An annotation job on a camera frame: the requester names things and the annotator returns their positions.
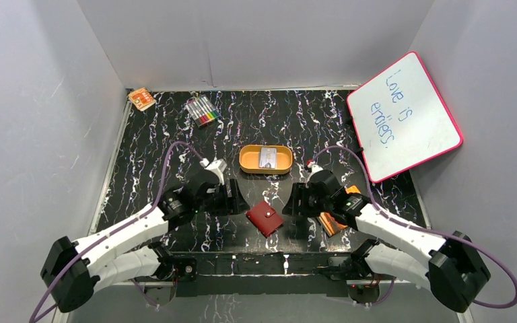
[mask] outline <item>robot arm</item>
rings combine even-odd
[[[205,160],[203,166],[205,169],[186,184],[166,190],[158,207],[150,214],[140,218],[151,209],[152,205],[148,204],[140,212],[101,232],[74,241],[65,236],[53,244],[40,272],[47,286],[68,262],[106,236],[100,245],[71,266],[53,289],[52,296],[61,312],[73,311],[96,291],[127,279],[140,276],[165,279],[172,273],[177,277],[194,278],[195,259],[174,257],[160,242],[134,252],[128,251],[191,222],[199,211],[219,216],[248,210],[236,180],[230,180],[231,195],[227,193],[224,160],[210,164]],[[110,232],[122,227],[118,234],[110,235]]]
[[[359,278],[371,273],[399,277],[429,289],[455,312],[464,312],[490,279],[490,272],[475,249],[412,230],[409,227],[416,226],[414,223],[382,210],[384,217],[367,197],[347,193],[332,172],[316,164],[309,167],[312,173],[307,183],[293,184],[283,214],[318,217],[320,212],[327,212],[339,223],[399,249],[370,240],[352,253],[351,259],[330,271],[347,271]],[[470,241],[460,232],[453,235]]]

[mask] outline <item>gray wall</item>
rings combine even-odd
[[[50,244],[86,235],[124,100],[75,0],[0,1],[0,323],[28,321]]]
[[[407,52],[434,0],[78,0],[126,87],[362,83]]]
[[[437,0],[411,49],[421,53],[464,135],[460,149],[413,171],[435,228],[460,229],[517,275],[517,1]],[[513,289],[489,264],[479,299]],[[517,322],[517,306],[473,306],[476,322]]]

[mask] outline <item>table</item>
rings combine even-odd
[[[132,108],[116,159],[98,230],[138,212],[154,200],[162,160],[171,143],[186,141],[209,160],[224,158],[227,178],[237,178],[252,207],[264,200],[280,214],[292,182],[306,181],[304,163],[328,145],[355,149],[357,139],[346,107],[347,90],[154,92],[157,106],[144,112]],[[222,118],[198,129],[183,108],[197,95],[206,95]],[[240,170],[239,150],[248,144],[284,145],[294,154],[291,172],[284,176],[249,175]],[[175,151],[166,187],[184,181],[200,169],[198,159],[184,148]],[[334,172],[344,185],[367,194],[363,173],[342,151],[331,151],[318,163]],[[425,225],[409,173],[372,187],[377,201],[401,217]],[[347,252],[367,235],[346,229],[329,238],[316,219],[281,215],[285,223],[265,238],[245,215],[210,217],[198,214],[190,225],[162,239],[172,252]]]

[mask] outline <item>red wallet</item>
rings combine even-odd
[[[246,217],[266,238],[284,223],[282,217],[265,201],[255,205],[246,213]]]

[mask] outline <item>whiteboard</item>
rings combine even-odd
[[[370,180],[381,182],[457,148],[462,135],[416,52],[347,98]]]

